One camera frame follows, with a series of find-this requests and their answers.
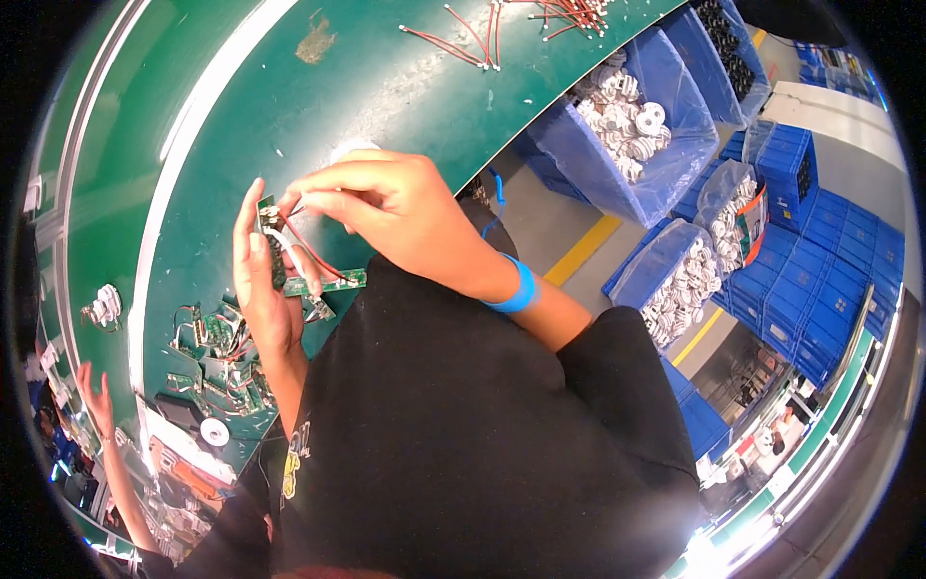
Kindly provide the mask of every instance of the white plastic part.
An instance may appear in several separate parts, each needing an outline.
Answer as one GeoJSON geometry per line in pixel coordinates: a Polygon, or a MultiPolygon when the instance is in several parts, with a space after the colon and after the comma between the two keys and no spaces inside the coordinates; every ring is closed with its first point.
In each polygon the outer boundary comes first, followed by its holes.
{"type": "Polygon", "coordinates": [[[115,322],[121,313],[122,299],[112,283],[107,283],[96,291],[96,299],[88,311],[93,323],[98,323],[105,328],[109,323],[115,322]]]}
{"type": "Polygon", "coordinates": [[[228,426],[215,418],[207,418],[199,425],[199,434],[213,447],[224,447],[231,440],[228,426]]]}

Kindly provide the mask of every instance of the person's right hand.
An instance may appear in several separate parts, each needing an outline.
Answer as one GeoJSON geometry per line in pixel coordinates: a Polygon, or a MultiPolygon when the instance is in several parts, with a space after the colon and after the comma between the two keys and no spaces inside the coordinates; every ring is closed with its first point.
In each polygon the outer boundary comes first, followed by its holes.
{"type": "Polygon", "coordinates": [[[106,372],[100,379],[100,393],[96,394],[90,386],[90,378],[93,374],[93,364],[87,360],[77,369],[77,391],[81,394],[81,400],[87,405],[90,415],[96,422],[96,428],[99,429],[100,435],[105,439],[112,439],[116,433],[116,427],[113,424],[113,404],[109,398],[109,380],[106,378],[106,372]]]}
{"type": "Polygon", "coordinates": [[[280,205],[299,196],[309,213],[340,221],[405,271],[488,302],[518,290],[515,265],[480,237],[426,157],[351,151],[293,182],[280,205]]]}

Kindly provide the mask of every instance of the circuit board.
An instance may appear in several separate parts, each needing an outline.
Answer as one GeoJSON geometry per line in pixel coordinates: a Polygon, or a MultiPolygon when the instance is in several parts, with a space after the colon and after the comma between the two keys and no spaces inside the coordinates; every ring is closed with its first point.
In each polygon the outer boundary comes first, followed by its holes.
{"type": "MultiPolygon", "coordinates": [[[[363,269],[339,271],[345,280],[338,278],[333,282],[325,282],[321,285],[321,291],[337,292],[345,289],[355,289],[358,287],[367,287],[367,272],[363,269]]],[[[286,297],[306,296],[308,295],[308,282],[305,278],[291,277],[286,278],[283,284],[283,295],[286,297]]]]}
{"type": "MultiPolygon", "coordinates": [[[[280,219],[273,213],[275,208],[273,195],[267,195],[260,201],[257,201],[257,225],[263,233],[265,229],[271,228],[279,230],[280,219]]],[[[273,288],[280,289],[286,282],[286,268],[283,266],[283,248],[280,242],[272,235],[266,235],[270,244],[270,267],[273,273],[273,288]]]]}
{"type": "Polygon", "coordinates": [[[315,314],[318,314],[323,320],[334,320],[337,317],[337,314],[334,313],[334,310],[331,309],[325,300],[320,297],[315,297],[311,294],[306,294],[306,299],[312,306],[315,308],[315,314]]]}

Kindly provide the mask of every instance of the yellow print on shirt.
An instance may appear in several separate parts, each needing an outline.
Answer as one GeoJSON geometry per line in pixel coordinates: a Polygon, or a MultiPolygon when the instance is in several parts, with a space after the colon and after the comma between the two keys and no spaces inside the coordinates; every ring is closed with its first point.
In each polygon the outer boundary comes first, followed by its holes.
{"type": "Polygon", "coordinates": [[[292,499],[295,495],[295,472],[301,466],[299,455],[288,450],[286,452],[286,466],[283,467],[283,486],[282,493],[287,499],[292,499]]]}

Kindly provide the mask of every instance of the black t-shirt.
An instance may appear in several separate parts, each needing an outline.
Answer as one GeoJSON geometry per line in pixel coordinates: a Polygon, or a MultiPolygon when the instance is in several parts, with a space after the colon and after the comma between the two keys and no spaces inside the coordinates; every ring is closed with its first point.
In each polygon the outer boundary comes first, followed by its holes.
{"type": "Polygon", "coordinates": [[[553,354],[382,257],[368,277],[310,364],[273,547],[241,495],[175,571],[145,553],[149,576],[659,577],[682,554],[695,460],[638,312],[553,354]]]}

